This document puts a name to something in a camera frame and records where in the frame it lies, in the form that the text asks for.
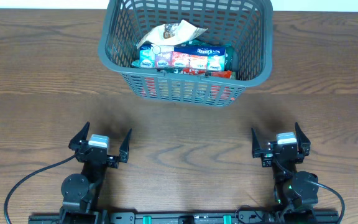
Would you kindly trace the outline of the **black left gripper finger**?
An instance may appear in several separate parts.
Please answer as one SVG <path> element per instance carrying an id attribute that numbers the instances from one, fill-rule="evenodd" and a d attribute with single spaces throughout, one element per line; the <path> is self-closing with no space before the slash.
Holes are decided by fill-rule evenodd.
<path id="1" fill-rule="evenodd" d="M 126 134 L 120 148 L 119 148 L 119 161 L 127 163 L 129 160 L 129 149 L 130 149 L 130 140 L 131 140 L 132 129 Z"/>
<path id="2" fill-rule="evenodd" d="M 89 128 L 90 122 L 87 121 L 83 128 L 70 140 L 68 148 L 72 151 L 78 151 L 81 148 L 81 145 L 86 142 Z"/>

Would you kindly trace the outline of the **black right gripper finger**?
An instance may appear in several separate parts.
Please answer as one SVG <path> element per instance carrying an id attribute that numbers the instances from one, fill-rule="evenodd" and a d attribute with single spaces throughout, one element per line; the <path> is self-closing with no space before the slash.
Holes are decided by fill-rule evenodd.
<path id="1" fill-rule="evenodd" d="M 255 133 L 254 128 L 252 128 L 251 131 L 252 131 L 252 157 L 260 158 L 263 152 L 261 150 L 259 140 L 257 139 L 257 135 Z"/>
<path id="2" fill-rule="evenodd" d="M 304 156 L 308 156 L 310 154 L 311 142 L 307 138 L 305 133 L 301 130 L 301 128 L 297 122 L 295 123 L 295 132 L 296 132 L 296 140 L 297 140 L 299 151 Z"/>

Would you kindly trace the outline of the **orange pasta packet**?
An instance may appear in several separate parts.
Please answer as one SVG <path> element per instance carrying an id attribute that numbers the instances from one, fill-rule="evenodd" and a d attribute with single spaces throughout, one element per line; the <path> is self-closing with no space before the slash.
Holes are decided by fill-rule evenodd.
<path id="1" fill-rule="evenodd" d="M 168 69 L 179 75 L 193 75 L 203 78 L 225 78 L 234 80 L 236 73 L 232 71 L 212 72 L 206 70 L 197 70 L 193 68 Z M 149 96 L 153 99 L 182 101 L 186 103 L 202 104 L 206 100 L 207 105 L 213 105 L 215 99 L 218 98 L 222 87 L 220 85 L 212 85 L 208 90 L 205 83 L 197 84 L 185 80 L 171 80 L 158 78 L 145 78 L 145 86 L 139 88 L 140 96 Z"/>

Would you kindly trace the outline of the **Kleenex tissue multipack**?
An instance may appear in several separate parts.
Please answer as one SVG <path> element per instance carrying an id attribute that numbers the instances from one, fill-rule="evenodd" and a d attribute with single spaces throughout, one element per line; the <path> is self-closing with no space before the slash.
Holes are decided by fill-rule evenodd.
<path id="1" fill-rule="evenodd" d="M 139 50 L 139 67 L 223 71 L 225 57 L 224 47 L 144 44 Z"/>

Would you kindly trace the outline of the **green coffee mix bag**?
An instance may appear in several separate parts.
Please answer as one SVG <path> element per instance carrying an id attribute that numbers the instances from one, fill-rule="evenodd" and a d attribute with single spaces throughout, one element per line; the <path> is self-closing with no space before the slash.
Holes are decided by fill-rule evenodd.
<path id="1" fill-rule="evenodd" d="M 199 38 L 174 46 L 171 63 L 174 68 L 204 72 L 233 71 L 234 47 Z"/>

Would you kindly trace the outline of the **beige brown snack bag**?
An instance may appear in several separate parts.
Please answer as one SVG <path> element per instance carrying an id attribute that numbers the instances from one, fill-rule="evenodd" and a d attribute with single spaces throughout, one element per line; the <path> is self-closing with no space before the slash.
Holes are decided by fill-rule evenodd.
<path id="1" fill-rule="evenodd" d="M 137 44 L 137 48 L 139 49 L 146 43 L 178 45 L 193 40 L 206 31 L 207 29 L 196 27 L 185 20 L 181 20 L 179 23 L 162 24 L 145 34 Z"/>

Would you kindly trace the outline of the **mint green wipes packet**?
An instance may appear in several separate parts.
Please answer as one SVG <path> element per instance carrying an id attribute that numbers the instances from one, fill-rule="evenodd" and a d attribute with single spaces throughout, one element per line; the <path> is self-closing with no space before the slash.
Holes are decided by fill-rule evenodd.
<path id="1" fill-rule="evenodd" d="M 133 67 L 136 67 L 136 68 L 141 68 L 141 67 L 142 67 L 141 64 L 140 64 L 140 60 L 139 60 L 139 59 L 133 61 L 133 62 L 132 62 L 132 66 L 133 66 Z"/>

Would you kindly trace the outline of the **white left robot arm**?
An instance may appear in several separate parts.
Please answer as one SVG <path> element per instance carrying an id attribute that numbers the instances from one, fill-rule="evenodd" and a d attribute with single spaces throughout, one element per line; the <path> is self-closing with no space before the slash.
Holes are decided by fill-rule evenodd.
<path id="1" fill-rule="evenodd" d="M 83 164 L 79 174 L 69 175 L 61 186 L 63 203 L 60 209 L 61 224 L 109 223 L 106 210 L 97 209 L 106 169 L 117 168 L 119 156 L 108 154 L 109 138 L 93 135 L 87 138 L 90 122 L 70 140 L 68 147 L 75 159 Z"/>

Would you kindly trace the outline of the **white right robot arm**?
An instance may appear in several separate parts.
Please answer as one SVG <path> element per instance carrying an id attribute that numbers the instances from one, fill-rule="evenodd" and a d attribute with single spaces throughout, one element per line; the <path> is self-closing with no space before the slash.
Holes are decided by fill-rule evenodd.
<path id="1" fill-rule="evenodd" d="M 278 203 L 271 210 L 239 207 L 234 212 L 207 213 L 120 213 L 112 218 L 117 223 L 318 223 L 314 206 L 318 203 L 318 176 L 298 171 L 310 154 L 311 142 L 295 124 L 295 132 L 280 133 L 276 140 L 262 147 L 252 129 L 252 157 L 261 159 L 263 167 L 273 170 L 273 197 Z"/>

